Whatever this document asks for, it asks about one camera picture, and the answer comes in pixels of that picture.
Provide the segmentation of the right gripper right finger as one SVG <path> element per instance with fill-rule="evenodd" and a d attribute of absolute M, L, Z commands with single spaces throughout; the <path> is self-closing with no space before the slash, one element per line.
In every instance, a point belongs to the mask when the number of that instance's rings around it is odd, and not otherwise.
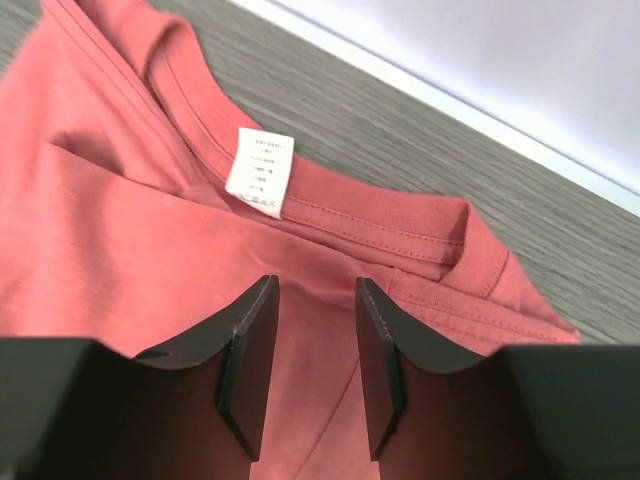
<path fill-rule="evenodd" d="M 639 349 L 515 345 L 483 357 L 356 283 L 371 458 L 384 479 L 635 479 Z"/>

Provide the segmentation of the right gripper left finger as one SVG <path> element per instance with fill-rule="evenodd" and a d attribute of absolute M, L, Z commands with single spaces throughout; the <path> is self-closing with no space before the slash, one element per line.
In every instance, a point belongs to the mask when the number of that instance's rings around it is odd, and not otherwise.
<path fill-rule="evenodd" d="M 279 282 L 133 357 L 89 338 L 1 341 L 5 479 L 245 479 L 258 461 Z"/>

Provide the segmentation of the salmon pink t-shirt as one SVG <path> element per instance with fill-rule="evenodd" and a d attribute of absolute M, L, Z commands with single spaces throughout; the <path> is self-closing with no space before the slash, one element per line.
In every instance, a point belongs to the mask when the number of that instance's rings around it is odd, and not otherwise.
<path fill-rule="evenodd" d="M 373 279 L 482 355 L 578 331 L 464 199 L 385 190 L 286 149 L 269 217 L 229 195 L 263 137 L 182 18 L 144 1 L 46 1 L 1 83 L 1 330 L 135 354 L 279 277 L 255 479 L 375 479 L 354 290 Z"/>

